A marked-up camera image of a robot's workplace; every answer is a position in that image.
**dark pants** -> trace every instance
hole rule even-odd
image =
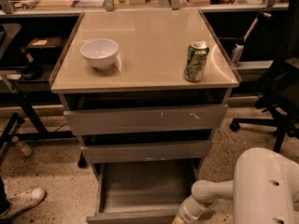
[[[7,201],[7,195],[4,191],[4,184],[0,176],[0,214],[5,212],[9,208],[9,202]]]

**spray bottle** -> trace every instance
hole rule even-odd
[[[265,13],[265,12],[262,12],[262,11],[257,12],[257,15],[256,15],[252,25],[247,30],[244,37],[243,38],[238,38],[236,43],[235,43],[235,46],[233,48],[232,55],[231,55],[232,65],[239,66],[239,61],[240,61],[240,58],[241,58],[243,50],[244,50],[244,44],[245,44],[247,38],[249,37],[250,33],[254,29],[255,25],[258,23],[260,18],[271,18],[271,14]]]

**terrazzo floor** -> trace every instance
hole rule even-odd
[[[0,131],[3,131],[13,111],[18,108],[0,108]],[[68,130],[59,105],[36,108],[49,131]],[[229,129],[232,118],[267,118],[267,113],[253,107],[229,108],[220,128],[215,132],[213,147],[201,166],[200,179],[220,182],[233,179],[237,158],[251,147],[273,148],[274,128],[241,125],[233,133]],[[15,132],[35,132],[26,120]],[[39,206],[18,215],[14,224],[86,224],[85,218],[95,212],[97,181],[90,166],[78,168],[80,155],[77,139],[29,142],[34,149],[32,157],[23,158],[10,143],[2,148],[0,156],[1,176],[5,182],[7,196],[28,189],[43,187],[47,197]],[[299,161],[299,141],[287,137],[282,150],[283,156]],[[215,215],[210,220],[198,223],[233,223],[233,204],[221,200],[215,206]]]

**green can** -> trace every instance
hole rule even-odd
[[[200,81],[203,77],[209,48],[206,41],[193,41],[188,46],[187,64],[184,70],[185,79],[190,82]]]

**countertop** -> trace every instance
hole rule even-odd
[[[119,46],[118,60],[107,70],[91,67],[81,46],[110,38]],[[187,47],[205,40],[210,52],[200,82],[186,81]],[[233,88],[238,81],[197,9],[85,12],[60,71],[54,93]]]

